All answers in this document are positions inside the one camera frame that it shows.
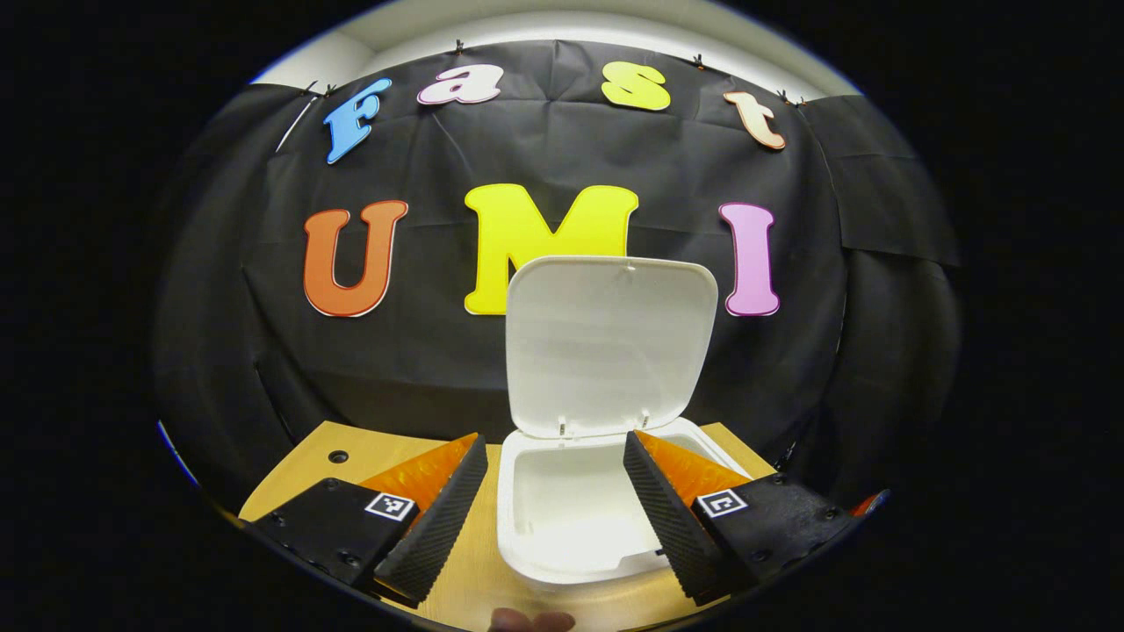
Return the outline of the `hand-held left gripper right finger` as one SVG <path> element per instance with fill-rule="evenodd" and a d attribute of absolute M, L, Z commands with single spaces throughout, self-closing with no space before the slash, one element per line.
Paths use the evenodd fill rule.
<path fill-rule="evenodd" d="M 787 578 L 841 545 L 858 516 L 786 473 L 747 479 L 629 431 L 623 468 L 685 595 L 699 607 Z"/>

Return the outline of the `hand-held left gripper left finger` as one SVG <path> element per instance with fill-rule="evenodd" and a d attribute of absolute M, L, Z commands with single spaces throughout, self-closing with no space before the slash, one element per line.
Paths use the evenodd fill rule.
<path fill-rule="evenodd" d="M 250 532 L 348 585 L 417 607 L 446 565 L 488 471 L 471 433 L 370 477 L 321 478 L 250 521 Z"/>

